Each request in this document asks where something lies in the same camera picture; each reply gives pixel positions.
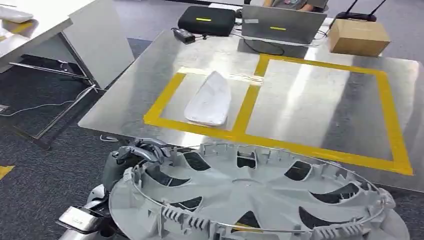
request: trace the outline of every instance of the black box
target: black box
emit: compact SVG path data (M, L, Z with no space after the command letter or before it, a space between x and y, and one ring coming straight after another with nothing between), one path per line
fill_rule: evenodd
M204 6L189 6L178 21L178 27L194 34L229 36L236 21L236 12Z

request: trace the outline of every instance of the yellow tape square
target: yellow tape square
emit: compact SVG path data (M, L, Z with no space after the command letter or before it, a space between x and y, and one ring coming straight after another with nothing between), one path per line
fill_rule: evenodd
M168 85L165 87L156 102L144 115L144 122L146 124L157 127L201 134L234 142L260 145L264 147L284 148L298 154L343 162L347 164L391 171L404 175L413 174L413 169L411 168L409 162L408 152L406 150L402 131L399 125L398 116L396 114L395 103L390 90L389 81L385 72L370 68L261 54L254 75L264 77L270 60L307 64L324 68L374 75L379 90L379 99L381 101L384 124L393 156L393 161L246 134L246 129L249 124L256 99L261 89L261 86L255 84L249 86L232 130L200 126L188 122L175 121L160 117L161 112L166 107L174 92L177 90L184 77L186 76L184 73L176 73L169 81Z

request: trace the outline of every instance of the laptop lid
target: laptop lid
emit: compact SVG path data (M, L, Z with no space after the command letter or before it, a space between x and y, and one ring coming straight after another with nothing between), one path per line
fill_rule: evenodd
M327 14L277 7L244 5L241 34L298 44L310 44Z

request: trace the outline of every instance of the metal table leg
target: metal table leg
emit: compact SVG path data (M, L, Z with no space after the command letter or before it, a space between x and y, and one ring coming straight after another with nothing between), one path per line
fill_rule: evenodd
M71 53L71 55L75 59L77 65L80 68L80 70L83 73L83 75L78 75L78 74L74 74L74 73L70 73L70 72L66 72L66 71L60 71L60 70L56 70L56 69L50 69L50 68L46 68L46 67L33 66L33 65L22 64L22 63L16 63L16 62L10 62L9 63L10 65L17 66L17 67L29 68L29 69L34 69L34 70L38 70L38 71L44 71L44 72L49 72L49 73L54 73L54 74L59 74L59 75L64 75L64 76L69 76L69 77L84 79L84 80L86 80L88 82L89 85L91 85L90 88L88 88L81 96L79 96L77 99L75 99L75 101L72 104L70 104L61 113L59 113L59 115L57 115L45 128L43 128L35 136L29 134L28 132L26 132L26 131L24 131L24 130L22 130L22 129L20 129L20 128L12 125L12 124L10 124L10 123L8 123L7 120L3 120L6 123L6 125L9 127L9 129L11 129L15 134L28 139L32 143L37 144L39 147L41 147L42 149L45 149L45 150L50 149L50 145L47 144L47 143L44 143L40 139L60 119L62 119L73 107L75 107L75 105L77 105L87 94L89 94L91 92L91 90L94 90L96 93L98 93L97 89L95 89L95 87L98 86L98 84L94 80L94 77L91 74L91 72L88 69L88 67L85 65L85 63L83 62L83 60L81 59L81 57L78 55L78 53L75 51L75 49L73 48L73 46L69 43L68 39L66 38L66 36L62 32L59 33L59 37L62 39L63 44L65 45L65 47L68 49L68 51Z

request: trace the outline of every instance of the person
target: person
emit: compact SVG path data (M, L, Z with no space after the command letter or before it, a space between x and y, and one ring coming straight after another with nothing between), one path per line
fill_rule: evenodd
M263 6L312 12L321 11L326 3L326 0L265 0Z

